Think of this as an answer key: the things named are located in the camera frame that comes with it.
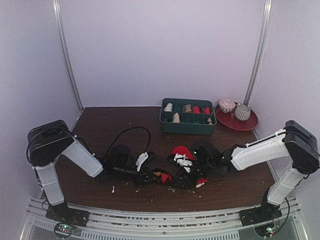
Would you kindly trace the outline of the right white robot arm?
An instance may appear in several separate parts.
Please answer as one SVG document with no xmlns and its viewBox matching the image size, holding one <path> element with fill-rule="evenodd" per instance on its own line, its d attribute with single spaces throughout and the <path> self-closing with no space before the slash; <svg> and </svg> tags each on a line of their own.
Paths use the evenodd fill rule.
<svg viewBox="0 0 320 240">
<path fill-rule="evenodd" d="M 220 152 L 208 140 L 199 140 L 191 149 L 175 148 L 167 161 L 182 168 L 173 180 L 179 187 L 200 185 L 210 175 L 224 176 L 231 169 L 245 170 L 251 166 L 275 159 L 290 157 L 291 165 L 266 192 L 256 210 L 259 220 L 266 221 L 278 211 L 280 204 L 297 187 L 302 179 L 315 173 L 320 167 L 317 138 L 294 120 L 274 134 L 245 145 L 236 144 Z"/>
</svg>

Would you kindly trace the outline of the black argyle sock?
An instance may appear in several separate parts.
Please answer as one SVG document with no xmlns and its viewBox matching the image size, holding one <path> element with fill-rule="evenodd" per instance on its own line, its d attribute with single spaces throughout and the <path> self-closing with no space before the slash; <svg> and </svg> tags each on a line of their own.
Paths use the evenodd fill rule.
<svg viewBox="0 0 320 240">
<path fill-rule="evenodd" d="M 159 184 L 157 185 L 164 185 L 164 186 L 167 186 L 166 184 L 166 180 L 167 178 L 172 178 L 174 177 L 173 175 L 169 174 L 166 170 L 162 169 L 162 168 L 154 168 L 152 170 L 153 173 L 160 173 L 160 181 L 159 181 Z"/>
</svg>

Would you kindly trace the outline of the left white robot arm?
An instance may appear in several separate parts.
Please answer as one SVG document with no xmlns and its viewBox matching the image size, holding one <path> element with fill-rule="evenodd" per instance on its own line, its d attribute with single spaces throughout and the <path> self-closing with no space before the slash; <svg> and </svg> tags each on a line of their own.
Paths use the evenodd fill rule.
<svg viewBox="0 0 320 240">
<path fill-rule="evenodd" d="M 64 120 L 56 120 L 35 128 L 27 134 L 26 159 L 31 164 L 41 186 L 48 210 L 61 222 L 72 218 L 56 172 L 56 162 L 66 158 L 88 176 L 102 182 L 114 175 L 133 179 L 136 186 L 153 183 L 160 177 L 148 167 L 155 153 L 147 148 L 137 159 L 126 145 L 113 140 L 104 155 L 98 157 L 83 138 L 72 133 Z"/>
</svg>

